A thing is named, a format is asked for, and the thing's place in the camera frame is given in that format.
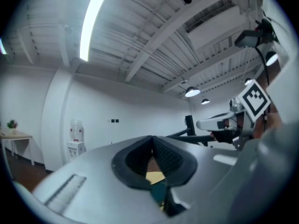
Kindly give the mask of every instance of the ceiling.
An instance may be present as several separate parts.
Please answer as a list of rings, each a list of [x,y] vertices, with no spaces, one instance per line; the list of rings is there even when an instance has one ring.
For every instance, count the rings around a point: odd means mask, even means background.
[[[261,59],[234,41],[261,20],[256,0],[105,0],[93,28],[89,61],[79,44],[90,0],[24,0],[3,45],[29,66],[56,69],[80,62],[77,73],[129,83],[176,98],[189,86],[205,97],[253,77]],[[265,55],[271,46],[261,45]]]

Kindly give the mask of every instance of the potted plant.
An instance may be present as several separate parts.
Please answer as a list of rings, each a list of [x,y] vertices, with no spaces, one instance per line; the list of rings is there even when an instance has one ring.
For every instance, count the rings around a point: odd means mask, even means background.
[[[16,133],[16,128],[18,126],[18,122],[15,121],[14,119],[11,119],[8,123],[7,123],[7,127],[9,128],[10,131],[12,131],[12,133]]]

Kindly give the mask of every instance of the table leg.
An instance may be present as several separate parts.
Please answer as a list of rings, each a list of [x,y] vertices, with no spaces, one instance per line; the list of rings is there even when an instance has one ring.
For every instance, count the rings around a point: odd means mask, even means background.
[[[32,151],[31,151],[31,139],[29,139],[29,151],[30,151],[30,157],[31,157],[31,164],[34,165]]]
[[[10,140],[10,144],[11,144],[11,155],[14,157],[14,141]]]
[[[18,149],[17,146],[15,145],[15,140],[13,140],[13,144],[14,144],[14,154],[18,156]]]
[[[12,176],[12,174],[11,174],[11,171],[10,171],[10,168],[9,168],[9,165],[8,165],[8,161],[7,161],[7,157],[6,157],[6,152],[5,152],[4,140],[2,140],[2,151],[3,151],[3,158],[4,158],[4,162],[5,162],[7,171],[8,171],[8,173],[9,173],[10,178],[12,179],[13,176]]]

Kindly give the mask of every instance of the cable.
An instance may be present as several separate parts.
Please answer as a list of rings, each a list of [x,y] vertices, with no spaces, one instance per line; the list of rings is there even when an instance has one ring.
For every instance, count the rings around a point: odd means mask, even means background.
[[[250,54],[249,60],[248,60],[248,62],[247,62],[247,65],[246,65],[245,71],[243,72],[243,75],[242,75],[242,78],[241,78],[241,80],[243,80],[243,78],[244,78],[244,75],[246,74],[246,72],[247,72],[247,70],[248,70],[249,63],[251,62],[252,54],[253,54],[253,51],[251,50],[251,54]]]
[[[265,61],[265,58],[264,56],[262,55],[261,51],[259,48],[255,47],[256,51],[258,52],[258,54],[260,55],[261,59],[262,59],[262,62],[263,62],[263,68],[265,70],[265,74],[266,74],[266,79],[267,79],[267,85],[269,86],[270,85],[270,81],[269,81],[269,73],[268,73],[268,68],[267,68],[267,64],[266,64],[266,61]],[[270,113],[271,111],[271,107],[268,106],[268,113]],[[264,120],[264,131],[267,130],[268,128],[268,125],[267,125],[267,113],[266,111],[263,113],[263,120]]]

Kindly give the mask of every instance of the floor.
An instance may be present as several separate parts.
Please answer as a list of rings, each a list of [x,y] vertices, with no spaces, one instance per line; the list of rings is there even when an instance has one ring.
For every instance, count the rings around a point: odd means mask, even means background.
[[[32,166],[30,161],[17,158],[16,156],[12,157],[11,152],[8,151],[6,151],[6,156],[14,180],[22,184],[30,192],[48,175],[45,167]]]

